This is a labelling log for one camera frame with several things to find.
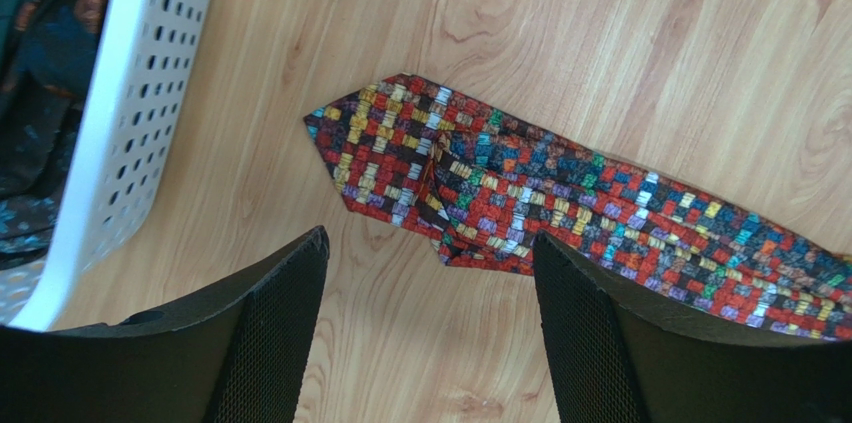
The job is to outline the multicoloured checked patterned tie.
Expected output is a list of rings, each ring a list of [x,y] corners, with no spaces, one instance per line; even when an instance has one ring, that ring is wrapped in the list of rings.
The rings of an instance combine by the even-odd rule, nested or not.
[[[346,208],[428,237],[448,266],[530,275],[545,232],[707,314],[851,336],[849,256],[438,83],[398,74],[304,122]]]

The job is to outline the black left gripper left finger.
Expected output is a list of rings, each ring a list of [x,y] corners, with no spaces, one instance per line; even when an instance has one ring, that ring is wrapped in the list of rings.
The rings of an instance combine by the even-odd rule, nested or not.
[[[290,422],[322,301],[315,227],[115,325],[1,331],[5,422]]]

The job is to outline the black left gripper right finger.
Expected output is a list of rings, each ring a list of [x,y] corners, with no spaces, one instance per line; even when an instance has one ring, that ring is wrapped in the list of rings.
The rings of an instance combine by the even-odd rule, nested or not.
[[[564,422],[847,422],[851,345],[692,309],[541,232],[534,280]]]

